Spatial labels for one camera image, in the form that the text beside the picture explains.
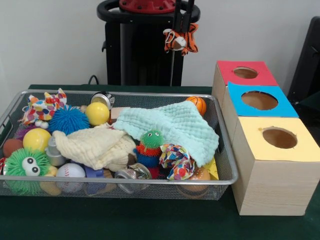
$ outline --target circular hole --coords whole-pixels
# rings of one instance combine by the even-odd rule
[[[242,79],[254,79],[258,76],[257,71],[252,68],[240,66],[233,70],[233,73]]]
[[[280,127],[265,128],[262,135],[269,144],[280,149],[291,149],[298,143],[292,132]]]
[[[242,94],[241,100],[256,109],[270,110],[278,106],[278,100],[269,93],[262,91],[248,91]]]

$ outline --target stuffed tiger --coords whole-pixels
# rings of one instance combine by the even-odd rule
[[[194,38],[194,32],[197,31],[198,24],[191,23],[189,31],[186,33],[179,33],[173,29],[165,29],[163,34],[165,35],[164,50],[166,53],[169,50],[181,51],[181,55],[185,56],[188,52],[197,53],[198,48]]]

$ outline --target green table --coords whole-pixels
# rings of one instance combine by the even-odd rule
[[[32,89],[210,94],[210,87],[31,85]],[[0,197],[0,239],[319,240],[320,187],[305,216],[239,216],[229,187],[219,201]]]

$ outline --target wire mesh basket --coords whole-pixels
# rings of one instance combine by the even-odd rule
[[[3,157],[3,144],[6,139],[14,138],[15,132],[22,126],[18,122],[23,116],[23,107],[27,105],[30,94],[42,99],[44,92],[54,94],[52,90],[27,90],[20,92],[10,103],[0,118],[0,157]],[[81,106],[90,104],[93,91],[64,91],[67,104]],[[217,100],[210,95],[132,93],[111,92],[115,97],[113,107],[131,107],[152,109],[169,104],[180,103],[190,96],[202,97],[207,105],[204,119],[219,135],[219,146],[215,151],[215,161],[219,180],[167,180],[167,179],[120,179],[86,177],[48,177],[48,176],[8,176],[0,175],[0,195],[19,196],[13,191],[14,184],[34,184],[36,193],[24,196],[90,197],[90,198],[142,198],[142,199],[201,199],[218,200],[227,187],[238,178],[238,171],[227,134],[226,126]],[[78,191],[59,191],[57,186],[68,185]],[[128,193],[123,189],[134,191]]]

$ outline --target box stack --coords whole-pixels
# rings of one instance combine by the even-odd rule
[[[218,61],[221,106],[239,179],[240,215],[304,215],[320,178],[320,148],[264,62]]]

